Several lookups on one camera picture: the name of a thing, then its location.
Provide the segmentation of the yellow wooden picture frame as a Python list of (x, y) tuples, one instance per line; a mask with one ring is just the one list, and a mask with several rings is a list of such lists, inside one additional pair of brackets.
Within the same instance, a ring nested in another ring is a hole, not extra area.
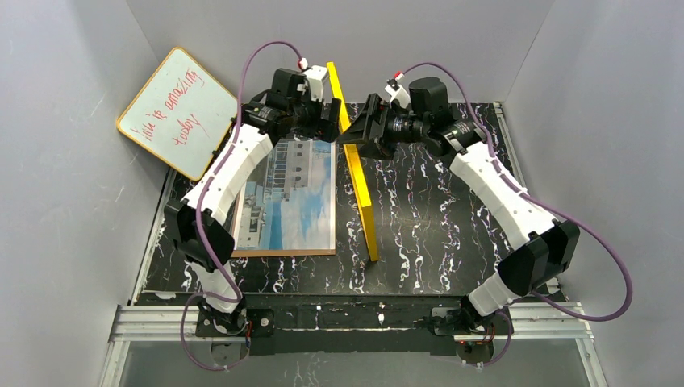
[[(340, 132), (345, 133), (350, 125), (347, 107), (344, 100), (343, 90), (341, 88), (340, 79), (336, 70), (335, 64), (332, 61), (326, 63), (329, 72), (329, 81), (332, 88), (332, 96), (340, 100), (340, 112), (338, 114), (340, 123)], [(373, 216), (373, 204), (371, 201), (369, 188), (365, 178), (365, 173), (361, 163), (361, 158), (357, 151), (355, 144), (344, 145), (344, 154), (346, 157), (349, 174), (351, 177), (354, 194), (357, 200), (357, 207), (363, 227), (366, 247), (369, 253), (369, 260), (371, 262), (378, 262), (380, 255), (377, 246), (377, 231)]]

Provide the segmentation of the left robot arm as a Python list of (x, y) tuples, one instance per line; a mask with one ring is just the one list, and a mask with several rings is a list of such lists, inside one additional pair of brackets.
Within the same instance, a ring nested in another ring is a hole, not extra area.
[(166, 231), (190, 263), (202, 286), (202, 298), (219, 314), (241, 308), (242, 293), (230, 268), (235, 240), (225, 228), (227, 212), (258, 164), (281, 139), (299, 135), (332, 142), (339, 133), (341, 101), (332, 99), (323, 116), (326, 67), (277, 69), (271, 86), (242, 103), (225, 147), (191, 191), (169, 199)]

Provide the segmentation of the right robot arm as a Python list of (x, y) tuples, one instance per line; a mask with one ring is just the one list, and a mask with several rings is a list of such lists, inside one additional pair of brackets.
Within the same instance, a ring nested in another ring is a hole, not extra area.
[(478, 325), (569, 267), (578, 226), (559, 221), (523, 198), (523, 187), (491, 156), (486, 133), (475, 122), (457, 119), (446, 85), (424, 77), (403, 89), (389, 81), (389, 101), (370, 94), (340, 144), (355, 144), (364, 158), (392, 160), (397, 144), (421, 143), (448, 166), (502, 227), (512, 253), (494, 273), (461, 299), (459, 317)]

